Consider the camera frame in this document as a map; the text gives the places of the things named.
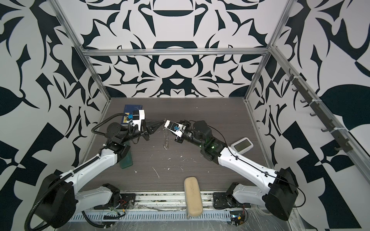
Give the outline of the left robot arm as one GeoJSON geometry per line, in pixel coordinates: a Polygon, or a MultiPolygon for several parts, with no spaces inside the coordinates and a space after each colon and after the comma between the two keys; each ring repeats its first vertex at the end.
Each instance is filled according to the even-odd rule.
{"type": "Polygon", "coordinates": [[[51,174],[43,180],[26,217],[24,229],[42,231],[50,226],[60,228],[79,212],[114,203],[119,197],[119,189],[110,184],[84,192],[81,189],[127,156],[131,148],[128,141],[140,138],[148,141],[164,123],[164,120],[147,122],[144,110],[138,110],[129,115],[114,114],[94,126],[91,132],[104,136],[107,139],[105,145],[98,154],[78,167],[60,175],[51,174]],[[34,215],[41,218],[44,225],[32,228],[34,215]]]}

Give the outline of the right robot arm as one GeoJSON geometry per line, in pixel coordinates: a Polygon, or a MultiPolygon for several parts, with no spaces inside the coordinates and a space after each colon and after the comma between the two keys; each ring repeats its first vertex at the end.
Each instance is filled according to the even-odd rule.
{"type": "Polygon", "coordinates": [[[263,206],[275,217],[289,220],[301,189],[288,170],[276,171],[244,157],[235,145],[228,146],[225,140],[213,136],[214,128],[204,120],[193,124],[187,120],[179,123],[168,120],[165,128],[176,136],[176,142],[196,145],[208,161],[235,171],[257,186],[256,190],[248,190],[240,183],[230,186],[228,191],[239,204],[263,206]]]}

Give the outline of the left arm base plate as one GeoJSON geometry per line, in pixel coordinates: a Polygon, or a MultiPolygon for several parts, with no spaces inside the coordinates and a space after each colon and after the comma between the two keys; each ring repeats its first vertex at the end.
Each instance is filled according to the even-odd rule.
{"type": "Polygon", "coordinates": [[[115,208],[128,209],[135,205],[136,194],[135,193],[120,193],[120,195],[114,195],[110,201],[105,205],[94,207],[95,210],[106,210],[115,208]]]}

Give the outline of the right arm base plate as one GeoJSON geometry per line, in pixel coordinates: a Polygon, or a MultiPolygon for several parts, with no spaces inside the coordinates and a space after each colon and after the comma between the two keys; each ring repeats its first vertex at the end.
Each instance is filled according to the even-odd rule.
{"type": "Polygon", "coordinates": [[[251,208],[250,203],[239,203],[232,195],[222,192],[213,193],[213,207],[217,210],[227,208],[251,208]]]}

